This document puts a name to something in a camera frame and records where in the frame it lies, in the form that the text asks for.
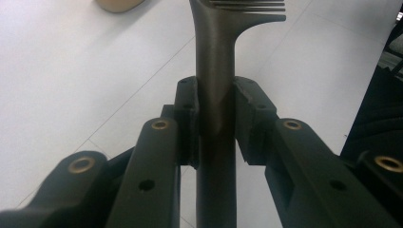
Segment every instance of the circular hole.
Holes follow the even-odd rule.
[[[330,180],[330,185],[335,188],[337,191],[345,191],[347,190],[346,184],[339,180]]]
[[[88,169],[92,168],[92,166],[94,166],[94,164],[95,164],[95,160],[93,158],[82,157],[80,159],[73,161],[68,166],[68,172],[73,173],[73,174],[84,173]]]
[[[155,183],[153,180],[143,180],[139,184],[139,189],[142,192],[148,192],[149,190],[153,189],[155,186]]]
[[[377,165],[386,170],[403,173],[403,163],[399,160],[387,156],[377,156],[374,160]]]
[[[292,130],[300,130],[302,128],[301,124],[295,121],[286,121],[284,126]]]
[[[168,127],[167,121],[156,121],[152,124],[152,128],[156,130],[166,129]]]
[[[398,168],[399,164],[394,161],[384,160],[382,161],[385,165],[390,166],[392,168]]]
[[[89,165],[89,161],[88,160],[81,160],[81,161],[77,161],[76,163],[74,163],[74,168],[84,168],[86,166]]]

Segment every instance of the brass insert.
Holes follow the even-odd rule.
[[[73,161],[69,166],[68,166],[68,172],[72,174],[80,174],[84,173],[92,166],[94,166],[95,160],[91,157],[81,157],[80,159],[77,159]]]
[[[159,121],[154,122],[151,126],[152,126],[152,128],[154,128],[156,130],[163,130],[168,127],[168,121],[159,120]]]
[[[374,160],[377,165],[388,171],[403,173],[403,163],[399,160],[387,156],[377,156]]]
[[[302,125],[295,121],[286,121],[283,123],[285,127],[292,129],[292,130],[300,130],[302,129]]]

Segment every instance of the white tiled floor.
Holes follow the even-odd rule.
[[[237,75],[280,117],[310,124],[339,153],[401,0],[286,0],[287,21],[247,30]],[[0,5],[0,210],[26,205],[59,160],[113,158],[195,74],[187,1],[147,0],[111,14],[91,0]],[[280,227],[264,169],[237,157],[239,227]],[[182,168],[181,227],[196,227],[196,171]]]

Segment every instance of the dark gray fork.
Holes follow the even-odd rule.
[[[234,47],[245,30],[284,21],[281,1],[190,0],[200,102],[197,227],[237,226]]]

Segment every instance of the brown object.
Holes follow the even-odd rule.
[[[140,5],[144,0],[96,0],[102,9],[110,12],[124,12]]]

